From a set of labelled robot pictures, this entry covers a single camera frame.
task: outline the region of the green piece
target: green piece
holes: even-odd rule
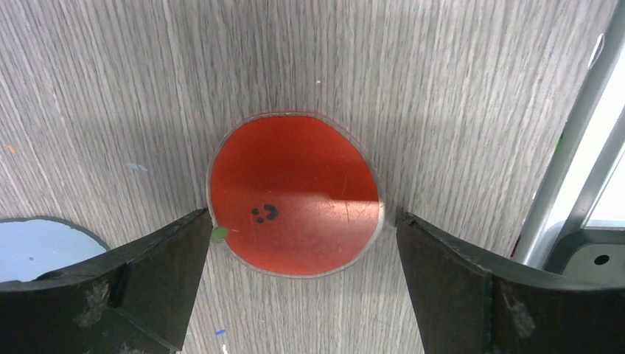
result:
[[[213,229],[213,232],[211,233],[211,238],[213,240],[222,240],[226,238],[226,236],[228,236],[229,232],[230,232],[230,229],[227,227],[216,227]]]

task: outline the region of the light blue circle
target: light blue circle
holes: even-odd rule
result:
[[[60,221],[0,222],[0,282],[28,282],[106,251],[88,233]]]

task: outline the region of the red disc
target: red disc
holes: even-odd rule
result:
[[[353,261],[380,220],[375,180],[356,147],[313,117],[266,117],[226,140],[210,197],[226,242],[247,263],[311,276]]]

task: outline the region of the blue speck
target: blue speck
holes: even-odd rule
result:
[[[133,164],[133,163],[131,163],[131,162],[128,162],[128,163],[126,164],[126,167],[130,167],[130,168],[132,168],[133,170],[141,170],[141,171],[143,171],[143,172],[147,172],[147,168],[145,168],[145,167],[141,166],[140,164]]]

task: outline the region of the screw hole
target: screw hole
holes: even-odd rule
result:
[[[600,266],[607,263],[608,260],[610,260],[610,256],[608,256],[607,254],[602,254],[601,256],[595,258],[595,264],[597,266]]]

